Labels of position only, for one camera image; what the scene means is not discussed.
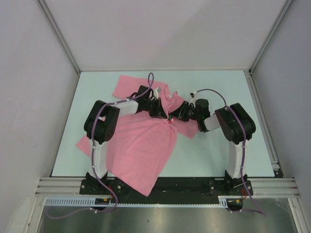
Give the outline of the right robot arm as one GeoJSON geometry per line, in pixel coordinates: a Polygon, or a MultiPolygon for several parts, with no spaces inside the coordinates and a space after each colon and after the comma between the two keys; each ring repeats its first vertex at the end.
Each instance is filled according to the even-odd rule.
{"type": "Polygon", "coordinates": [[[196,99],[194,103],[184,101],[169,116],[183,122],[194,120],[203,133],[220,128],[229,142],[229,162],[222,183],[217,186],[212,181],[208,185],[230,195],[250,194],[251,184],[247,182],[244,165],[247,143],[255,133],[256,125],[240,103],[217,109],[211,114],[206,99],[196,99]]]}

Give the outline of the aluminium right rail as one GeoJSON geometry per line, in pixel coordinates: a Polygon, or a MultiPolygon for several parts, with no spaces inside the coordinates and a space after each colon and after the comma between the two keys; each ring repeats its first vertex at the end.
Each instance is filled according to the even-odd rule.
{"type": "Polygon", "coordinates": [[[259,119],[260,128],[264,137],[264,141],[268,150],[268,154],[270,157],[270,162],[274,171],[275,178],[284,178],[284,173],[282,170],[281,163],[279,161],[279,157],[277,154],[277,150],[270,132],[270,128],[267,122],[267,118],[263,109],[263,105],[261,103],[258,90],[255,86],[255,82],[252,74],[249,70],[244,70],[244,75],[247,81],[247,85],[252,96],[252,100],[255,106],[256,114],[259,119]]]}

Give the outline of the aluminium rail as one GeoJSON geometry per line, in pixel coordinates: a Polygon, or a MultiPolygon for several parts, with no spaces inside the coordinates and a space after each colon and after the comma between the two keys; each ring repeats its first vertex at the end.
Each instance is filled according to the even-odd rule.
{"type": "MultiPolygon", "coordinates": [[[[78,195],[83,178],[46,177],[39,180],[36,194],[78,195]]],[[[258,198],[299,198],[294,178],[249,178],[258,198]]]]}
{"type": "Polygon", "coordinates": [[[270,162],[274,171],[275,178],[284,178],[284,173],[282,170],[281,163],[279,161],[279,157],[277,154],[277,150],[270,132],[270,128],[267,122],[267,118],[263,109],[263,105],[261,103],[258,90],[255,86],[255,82],[252,74],[249,70],[244,70],[244,75],[247,81],[247,85],[252,96],[252,100],[255,106],[256,114],[259,119],[260,128],[264,137],[264,141],[268,150],[268,154],[270,157],[270,162]]]}

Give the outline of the aluminium left corner post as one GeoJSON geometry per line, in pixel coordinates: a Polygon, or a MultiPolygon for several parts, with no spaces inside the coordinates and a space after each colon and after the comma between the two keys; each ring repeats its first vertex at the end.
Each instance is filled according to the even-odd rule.
{"type": "Polygon", "coordinates": [[[67,41],[65,40],[65,37],[63,36],[51,10],[49,9],[47,3],[45,0],[36,0],[36,3],[41,10],[42,14],[44,15],[47,23],[49,24],[51,31],[53,32],[54,36],[56,37],[58,43],[60,44],[65,56],[68,58],[71,66],[75,70],[76,74],[80,75],[81,70],[76,62],[76,59],[73,56],[73,53],[71,49],[69,48],[69,45],[67,41]]]}

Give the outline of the pink t-shirt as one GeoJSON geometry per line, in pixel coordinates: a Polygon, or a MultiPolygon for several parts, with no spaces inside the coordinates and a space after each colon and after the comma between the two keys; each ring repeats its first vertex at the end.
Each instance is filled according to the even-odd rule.
{"type": "MultiPolygon", "coordinates": [[[[147,79],[121,75],[113,96],[125,99],[143,85],[147,79]]],[[[166,113],[176,110],[185,100],[170,92],[163,82],[154,82],[152,89],[160,87],[159,94],[166,113]]],[[[144,196],[149,196],[159,174],[170,158],[177,141],[177,133],[192,139],[197,123],[174,119],[152,118],[147,112],[130,114],[118,119],[116,130],[107,145],[107,170],[144,196]]]]}

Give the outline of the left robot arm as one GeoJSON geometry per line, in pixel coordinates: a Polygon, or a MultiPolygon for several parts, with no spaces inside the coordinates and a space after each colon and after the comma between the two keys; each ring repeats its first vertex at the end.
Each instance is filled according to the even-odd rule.
{"type": "Polygon", "coordinates": [[[161,98],[150,86],[115,103],[98,100],[84,124],[86,136],[77,147],[91,158],[84,185],[97,194],[107,190],[113,173],[147,195],[169,159],[176,142],[161,98]]]}

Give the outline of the aluminium corner post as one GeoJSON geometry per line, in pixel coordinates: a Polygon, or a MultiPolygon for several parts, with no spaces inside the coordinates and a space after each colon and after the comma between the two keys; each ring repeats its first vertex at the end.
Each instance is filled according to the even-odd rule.
{"type": "Polygon", "coordinates": [[[271,44],[273,38],[275,37],[279,27],[281,26],[283,20],[285,19],[287,13],[289,12],[291,6],[295,3],[295,0],[286,0],[281,7],[280,12],[278,13],[274,23],[272,24],[271,29],[269,30],[259,52],[257,53],[252,65],[249,68],[249,73],[252,75],[256,70],[259,62],[261,61],[262,57],[264,56],[266,50],[268,49],[269,45],[271,44]]]}
{"type": "Polygon", "coordinates": [[[47,3],[45,0],[36,0],[36,3],[41,10],[42,14],[44,15],[47,23],[49,24],[51,31],[53,32],[54,36],[56,37],[58,43],[60,44],[65,56],[68,58],[71,66],[75,70],[76,74],[80,75],[81,70],[76,62],[76,59],[73,56],[73,53],[71,49],[69,48],[69,45],[67,41],[65,40],[65,37],[63,36],[51,10],[49,9],[47,3]]]}

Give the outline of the aluminium front rail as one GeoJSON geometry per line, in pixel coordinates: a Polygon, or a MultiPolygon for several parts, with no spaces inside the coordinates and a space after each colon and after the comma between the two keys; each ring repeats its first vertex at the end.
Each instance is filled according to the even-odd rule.
{"type": "MultiPolygon", "coordinates": [[[[78,195],[83,178],[46,177],[39,180],[36,194],[78,195]]],[[[299,198],[294,178],[249,178],[258,198],[299,198]]]]}

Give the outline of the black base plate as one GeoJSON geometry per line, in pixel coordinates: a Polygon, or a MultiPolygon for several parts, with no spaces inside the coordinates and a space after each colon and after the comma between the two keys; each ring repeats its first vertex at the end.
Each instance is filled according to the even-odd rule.
{"type": "MultiPolygon", "coordinates": [[[[103,178],[101,179],[101,182],[92,176],[85,177],[81,181],[79,193],[82,195],[108,195],[110,194],[110,191],[114,191],[117,196],[129,194],[131,191],[135,194],[139,193],[116,177],[103,178]]],[[[245,183],[241,180],[230,183],[227,178],[214,177],[159,177],[151,194],[156,191],[197,191],[200,193],[211,194],[213,196],[239,196],[247,194],[248,192],[251,195],[253,194],[252,185],[249,180],[246,180],[245,183]]]]}

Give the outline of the aluminium right corner post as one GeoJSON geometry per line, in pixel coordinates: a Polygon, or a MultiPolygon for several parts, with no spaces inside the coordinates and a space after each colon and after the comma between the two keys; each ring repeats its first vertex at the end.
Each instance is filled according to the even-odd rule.
{"type": "Polygon", "coordinates": [[[272,24],[271,29],[269,30],[259,52],[257,53],[252,65],[249,68],[249,73],[252,75],[256,70],[259,62],[261,61],[262,57],[264,56],[266,50],[268,49],[269,45],[271,44],[273,38],[275,37],[279,27],[281,26],[283,20],[285,19],[287,13],[289,12],[291,6],[295,3],[295,0],[286,0],[281,7],[280,12],[278,13],[274,23],[272,24]]]}

